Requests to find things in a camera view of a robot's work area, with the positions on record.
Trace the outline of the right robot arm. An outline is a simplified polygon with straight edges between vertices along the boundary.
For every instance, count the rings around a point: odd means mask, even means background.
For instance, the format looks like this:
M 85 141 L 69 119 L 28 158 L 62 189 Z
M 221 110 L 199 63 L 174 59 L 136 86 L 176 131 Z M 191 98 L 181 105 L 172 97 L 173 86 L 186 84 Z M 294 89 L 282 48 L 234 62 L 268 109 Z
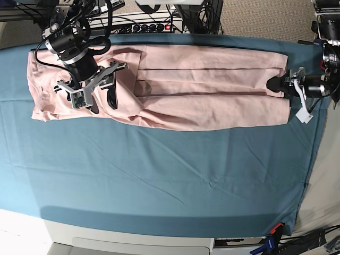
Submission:
M 126 63 L 113 61 L 109 67 L 98 66 L 94 57 L 109 51 L 112 30 L 113 5 L 106 1 L 108 24 L 104 34 L 91 38 L 89 18 L 100 7 L 99 1 L 59 1 L 55 6 L 49 27 L 42 33 L 42 44 L 62 62 L 61 70 L 69 73 L 68 81 L 58 80 L 54 92 L 63 90 L 74 109 L 89 109 L 97 113 L 92 93 L 96 87 L 107 90 L 107 102 L 117 109 L 116 72 Z

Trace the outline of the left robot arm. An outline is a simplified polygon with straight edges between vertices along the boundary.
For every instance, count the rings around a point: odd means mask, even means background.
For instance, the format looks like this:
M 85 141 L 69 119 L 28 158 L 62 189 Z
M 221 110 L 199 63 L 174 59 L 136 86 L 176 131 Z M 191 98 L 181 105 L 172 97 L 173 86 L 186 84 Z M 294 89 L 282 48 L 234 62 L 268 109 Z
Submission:
M 312 1 L 316 20 L 312 31 L 317 35 L 322 47 L 321 67 L 324 74 L 304 74 L 304 69 L 297 72 L 287 71 L 281 77 L 267 81 L 267 88 L 273 92 L 283 92 L 298 96 L 293 80 L 308 98 L 330 97 L 339 102 L 339 1 Z

